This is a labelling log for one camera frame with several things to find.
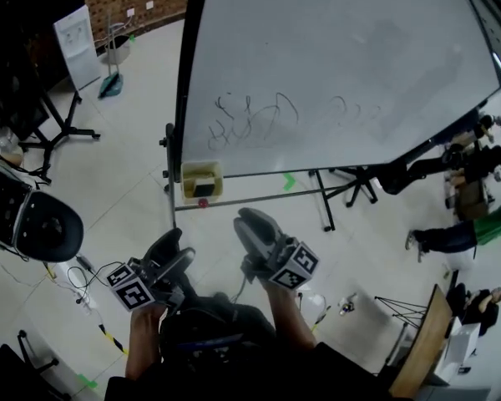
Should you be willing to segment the person's left forearm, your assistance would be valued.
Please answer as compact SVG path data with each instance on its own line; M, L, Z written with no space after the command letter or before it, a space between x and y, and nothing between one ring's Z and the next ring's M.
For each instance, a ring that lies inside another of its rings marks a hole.
M137 380L152 364L160 361L159 324L165 312L166 306L158 303L132 312L126 378Z

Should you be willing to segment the black tripod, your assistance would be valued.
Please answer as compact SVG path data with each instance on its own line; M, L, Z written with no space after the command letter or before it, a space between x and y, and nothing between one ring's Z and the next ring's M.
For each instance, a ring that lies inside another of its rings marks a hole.
M428 307L396 299L375 296L374 300L392 311L392 316L404 324L419 329L423 324Z

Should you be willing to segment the black body-worn pack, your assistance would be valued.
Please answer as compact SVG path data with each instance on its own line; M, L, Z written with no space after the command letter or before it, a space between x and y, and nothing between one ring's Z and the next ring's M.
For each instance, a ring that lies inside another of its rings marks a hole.
M192 353L209 348L269 347L276 330L263 313L251 306L190 307L167 317L161 324L159 348L162 355Z

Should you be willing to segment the black office chair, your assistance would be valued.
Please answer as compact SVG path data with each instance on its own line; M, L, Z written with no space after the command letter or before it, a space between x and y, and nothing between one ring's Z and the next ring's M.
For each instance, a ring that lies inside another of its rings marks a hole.
M399 159L384 165L371 165L368 167L357 166L352 168L330 168L330 173L342 172L354 176L354 192L346 207L352 207L362 187L365 186L369 193L369 201L375 204L378 201L371 181L376 179L380 186L389 195L397 195L416 180L427 177L430 173L432 160L416 160L407 166L405 160Z

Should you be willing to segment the grey trash bin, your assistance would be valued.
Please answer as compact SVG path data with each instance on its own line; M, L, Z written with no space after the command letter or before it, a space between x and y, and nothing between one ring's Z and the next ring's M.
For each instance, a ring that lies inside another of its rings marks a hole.
M114 23L110 26L111 36L105 50L107 61L112 65L121 64L130 55L130 35L122 33L123 29L123 23Z

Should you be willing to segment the small robot toy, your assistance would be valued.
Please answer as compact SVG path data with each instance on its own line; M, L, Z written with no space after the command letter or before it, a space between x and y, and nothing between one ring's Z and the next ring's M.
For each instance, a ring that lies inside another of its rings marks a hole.
M355 310L356 299L357 299L357 293L354 292L350 296L344 297L341 301L339 301L338 303L339 315L345 316L348 313L353 312Z

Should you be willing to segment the person in black shirt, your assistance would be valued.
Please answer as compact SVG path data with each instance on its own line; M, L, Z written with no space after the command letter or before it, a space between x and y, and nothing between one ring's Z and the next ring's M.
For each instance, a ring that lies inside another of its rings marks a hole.
M242 305L222 292L200 296L186 275L180 283L180 310ZM160 361L137 380L112 377L104 401L324 401L328 389L337 391L337 401L392 401L375 376L317 340L311 351L289 349L276 337L263 348L209 348L172 358L159 353Z

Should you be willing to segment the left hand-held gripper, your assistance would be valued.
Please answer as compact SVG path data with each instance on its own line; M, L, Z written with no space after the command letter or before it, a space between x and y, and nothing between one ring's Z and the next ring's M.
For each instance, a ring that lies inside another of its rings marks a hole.
M145 253L144 259L131 258L106 276L111 292L127 311L151 303L176 311L185 299L181 278L195 259L195 249L180 250L182 230L171 229Z

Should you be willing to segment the white cardboard box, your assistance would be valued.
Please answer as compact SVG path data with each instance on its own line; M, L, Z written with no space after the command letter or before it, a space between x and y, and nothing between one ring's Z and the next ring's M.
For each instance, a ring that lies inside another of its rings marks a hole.
M443 345L433 376L449 384L477 347L481 324L462 325L456 318Z

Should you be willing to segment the person's right forearm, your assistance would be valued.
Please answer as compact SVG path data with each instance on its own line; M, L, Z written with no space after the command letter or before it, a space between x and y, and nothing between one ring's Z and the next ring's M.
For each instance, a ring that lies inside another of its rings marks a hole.
M295 302L295 293L271 282L262 282L271 307L276 336L289 349L311 351L316 339Z

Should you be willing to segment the white whiteboard on black stand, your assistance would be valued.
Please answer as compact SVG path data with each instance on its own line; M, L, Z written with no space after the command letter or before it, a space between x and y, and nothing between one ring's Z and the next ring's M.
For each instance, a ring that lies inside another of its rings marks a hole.
M164 188L410 163L501 87L472 0L188 0Z

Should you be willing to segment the teal dustpan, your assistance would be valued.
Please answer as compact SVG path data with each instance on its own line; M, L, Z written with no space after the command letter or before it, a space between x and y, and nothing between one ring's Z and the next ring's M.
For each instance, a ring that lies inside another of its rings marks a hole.
M99 87L98 99L119 95L124 82L119 70L119 64L115 60L116 42L111 23L110 10L108 10L107 24L106 63L108 66L108 75L104 78Z

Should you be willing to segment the wooden table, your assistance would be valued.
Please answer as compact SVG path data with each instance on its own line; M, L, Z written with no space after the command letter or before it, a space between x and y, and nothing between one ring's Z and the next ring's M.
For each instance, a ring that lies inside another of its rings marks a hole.
M415 397L437 359L451 319L452 310L442 289L435 284L421 327L389 389L394 398Z

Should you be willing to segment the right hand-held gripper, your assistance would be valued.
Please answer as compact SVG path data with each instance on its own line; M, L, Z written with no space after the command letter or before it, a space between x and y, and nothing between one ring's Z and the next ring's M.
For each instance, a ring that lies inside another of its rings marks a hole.
M247 253L241 270L249 283L259 279L295 291L312 279L319 258L304 242L280 238L281 228L263 211L244 207L238 213L234 229Z

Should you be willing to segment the beige whiteboard eraser holder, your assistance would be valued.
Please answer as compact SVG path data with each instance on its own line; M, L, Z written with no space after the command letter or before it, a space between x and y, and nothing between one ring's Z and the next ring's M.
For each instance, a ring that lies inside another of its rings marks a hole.
M194 180L202 177L215 178L215 193L207 197L194 197ZM217 161L184 162L180 167L180 189L185 205L198 205L201 198L206 198L209 204L218 201L223 195L223 175L220 163Z

